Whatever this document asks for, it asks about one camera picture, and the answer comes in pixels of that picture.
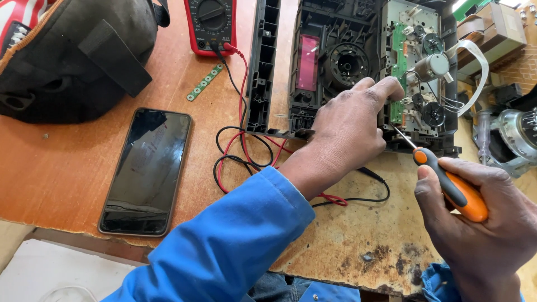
orange zipper trim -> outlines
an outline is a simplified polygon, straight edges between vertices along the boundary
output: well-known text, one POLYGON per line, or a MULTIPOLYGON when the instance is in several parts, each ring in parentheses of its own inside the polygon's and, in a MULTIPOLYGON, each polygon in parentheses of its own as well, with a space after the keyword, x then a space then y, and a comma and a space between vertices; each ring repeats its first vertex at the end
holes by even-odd
POLYGON ((15 52, 23 49, 26 45, 28 45, 34 38, 39 34, 41 29, 47 24, 48 20, 52 16, 52 14, 56 11, 58 6, 63 3, 63 0, 56 0, 54 4, 48 9, 48 11, 45 13, 45 16, 37 23, 37 25, 30 31, 30 33, 22 39, 21 42, 18 42, 13 47, 9 48, 5 54, 4 57, 0 60, 0 75, 4 72, 5 68, 8 66, 9 61, 11 61, 11 58, 13 58, 13 55, 15 52))

blue sleeve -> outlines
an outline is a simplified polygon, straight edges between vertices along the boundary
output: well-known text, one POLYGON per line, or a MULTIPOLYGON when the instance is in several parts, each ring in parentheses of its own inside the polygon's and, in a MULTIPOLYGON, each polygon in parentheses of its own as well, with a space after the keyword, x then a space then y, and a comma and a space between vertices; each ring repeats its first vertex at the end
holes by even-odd
POLYGON ((177 226, 104 301, 240 301, 314 218, 268 167, 177 226))
POLYGON ((431 263, 422 273, 423 295, 429 302, 461 302, 462 298, 455 284, 449 265, 431 263))

wooden workbench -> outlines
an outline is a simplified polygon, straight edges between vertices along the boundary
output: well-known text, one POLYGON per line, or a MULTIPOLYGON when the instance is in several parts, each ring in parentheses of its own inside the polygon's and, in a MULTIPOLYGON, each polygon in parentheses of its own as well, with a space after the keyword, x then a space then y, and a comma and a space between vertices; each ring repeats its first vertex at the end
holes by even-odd
MULTIPOLYGON (((237 2, 238 46, 247 54, 255 2, 237 2)), ((296 3, 282 4, 270 116, 273 128, 287 128, 288 66, 296 3)), ((222 197, 212 176, 214 161, 221 156, 214 137, 221 127, 238 124, 238 96, 223 72, 194 102, 186 100, 186 95, 218 61, 192 53, 183 2, 171 1, 169 5, 172 23, 159 29, 157 45, 147 64, 154 80, 136 99, 126 97, 104 117, 83 125, 28 125, 0 117, 1 219, 107 238, 97 232, 97 221, 132 114, 142 106, 186 112, 195 122, 173 225, 193 218, 222 197)), ((233 56, 228 61, 234 80, 240 82, 244 74, 242 60, 233 56)), ((469 125, 461 123, 456 143, 463 147, 462 158, 476 160, 469 125)), ((233 134, 231 130, 226 132, 222 142, 233 134)), ((268 161, 268 154, 259 143, 248 139, 248 144, 256 161, 268 161)), ((300 144, 293 142, 291 146, 298 148, 300 144)), ((240 154, 238 144, 231 153, 240 154)), ((368 167, 387 180, 391 198, 378 204, 354 202, 347 208, 316 208, 316 220, 271 270, 397 296, 419 292, 421 271, 441 258, 425 231, 413 196, 415 164, 409 155, 384 153, 368 167), (371 261, 364 260, 366 254, 372 257, 371 261)), ((238 186, 247 176, 241 165, 224 165, 223 179, 228 188, 238 186)), ((535 176, 531 172, 517 180, 532 200, 537 200, 535 176)), ((348 175, 328 193, 343 197, 386 194, 381 184, 357 173, 348 175)), ((154 247, 159 243, 122 239, 142 246, 154 247)), ((531 294, 537 292, 535 267, 537 258, 521 270, 528 301, 537 300, 531 299, 531 294)))

phone screen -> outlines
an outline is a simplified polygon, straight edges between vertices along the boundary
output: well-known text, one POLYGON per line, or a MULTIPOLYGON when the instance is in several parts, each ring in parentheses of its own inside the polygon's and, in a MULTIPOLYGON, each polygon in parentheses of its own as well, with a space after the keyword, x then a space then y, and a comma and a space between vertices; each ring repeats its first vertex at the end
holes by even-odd
POLYGON ((106 204, 103 233, 162 236, 176 200, 191 117, 138 109, 106 204))

orange screwdriver handle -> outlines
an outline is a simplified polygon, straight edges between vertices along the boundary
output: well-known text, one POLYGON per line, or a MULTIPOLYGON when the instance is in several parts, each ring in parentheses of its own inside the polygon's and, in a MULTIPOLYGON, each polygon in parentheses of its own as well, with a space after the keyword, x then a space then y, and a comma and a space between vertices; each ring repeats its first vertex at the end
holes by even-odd
POLYGON ((440 187, 451 204, 473 222, 483 222, 489 217, 489 210, 483 196, 459 176, 444 170, 438 158, 427 148, 414 150, 414 161, 418 166, 429 166, 438 175, 440 187))

